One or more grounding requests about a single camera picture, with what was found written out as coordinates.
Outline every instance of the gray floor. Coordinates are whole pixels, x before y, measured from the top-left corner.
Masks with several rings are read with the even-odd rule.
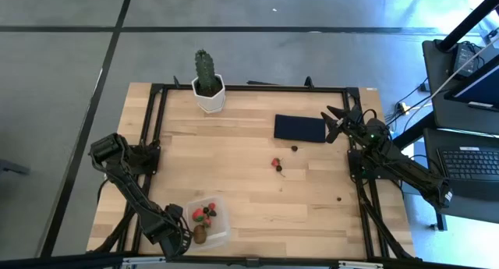
[[[0,25],[112,26],[121,2],[0,0]],[[132,0],[125,25],[448,30],[468,13],[463,0]],[[0,177],[0,259],[36,253],[110,36],[0,33],[0,158],[32,169],[28,176],[5,173]],[[188,83],[194,77],[194,52],[199,48],[214,56],[215,67],[226,83],[259,80],[300,85],[310,75],[321,86],[377,87],[383,107],[389,111],[426,77],[421,43],[434,38],[395,34],[122,34],[89,143],[116,130],[130,82],[172,83],[176,75],[181,83]],[[407,102],[414,104],[422,96],[415,94]],[[398,131],[404,123],[399,123]],[[55,254],[84,252],[101,180],[102,175],[91,168],[85,156]],[[489,240],[498,240],[498,225],[449,218],[449,232],[433,232],[425,227],[434,223],[434,213],[423,200],[407,196],[406,206],[418,257],[499,266],[494,246],[484,246]]]

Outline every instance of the small brown object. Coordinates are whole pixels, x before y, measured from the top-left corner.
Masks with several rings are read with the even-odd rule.
[[[196,244],[202,244],[206,242],[207,233],[204,226],[198,225],[194,227],[194,242]]]

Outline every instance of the cactus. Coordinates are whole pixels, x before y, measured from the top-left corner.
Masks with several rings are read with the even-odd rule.
[[[221,90],[221,82],[215,76],[213,59],[205,50],[196,53],[197,87],[196,92],[205,97],[213,97]]]

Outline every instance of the white cable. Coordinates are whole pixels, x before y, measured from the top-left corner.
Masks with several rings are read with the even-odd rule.
[[[488,47],[490,47],[493,43],[495,43],[497,40],[499,40],[499,36],[497,36],[497,38],[495,38],[493,41],[491,41],[489,44],[487,44],[487,46],[485,46],[485,48],[482,48],[481,50],[479,50],[473,57],[471,57],[470,59],[468,59],[468,61],[465,62],[465,64],[461,65],[461,67],[459,67],[458,70],[456,70],[454,73],[452,73],[451,76],[449,76],[447,78],[447,80],[442,84],[442,86],[440,86],[437,90],[435,90],[434,94],[432,94],[430,96],[430,98],[428,98],[428,100],[426,100],[425,103],[423,103],[423,105],[421,105],[420,108],[418,108],[418,110],[416,110],[416,112],[414,112],[414,114],[411,115],[411,117],[409,117],[409,120],[407,120],[407,123],[405,124],[404,126],[404,132],[405,132],[405,129],[407,129],[407,125],[409,124],[409,122],[411,121],[412,117],[414,117],[414,115],[419,112],[419,110],[421,110],[421,108],[423,108],[428,102],[430,102],[437,94],[438,92],[440,92],[442,90],[442,88],[445,87],[445,85],[447,85],[447,83],[449,83],[449,81],[452,80],[452,78],[454,78],[454,76],[456,74],[459,73],[459,71],[461,71],[461,69],[463,69],[468,63],[472,62],[473,59],[475,59],[477,56],[479,56],[483,51],[485,51]]]

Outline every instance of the black desk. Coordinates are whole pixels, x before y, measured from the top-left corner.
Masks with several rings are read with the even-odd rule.
[[[499,139],[452,133],[435,129],[424,129],[426,156],[440,163],[437,148],[442,146],[482,146],[499,147]],[[434,163],[428,164],[435,169]],[[499,182],[458,182],[451,181],[454,190],[451,206],[443,209],[442,214],[480,221],[499,223]]]
[[[497,54],[497,49],[488,48],[482,57],[487,62]],[[436,91],[449,77],[452,54],[435,48],[433,41],[423,42],[423,55],[431,93]],[[451,80],[444,88],[453,87],[457,80]],[[467,104],[444,99],[444,93],[432,100],[434,110],[394,139],[394,144],[404,148],[423,136],[425,128],[460,129],[478,133],[499,134],[499,112],[470,108]]]

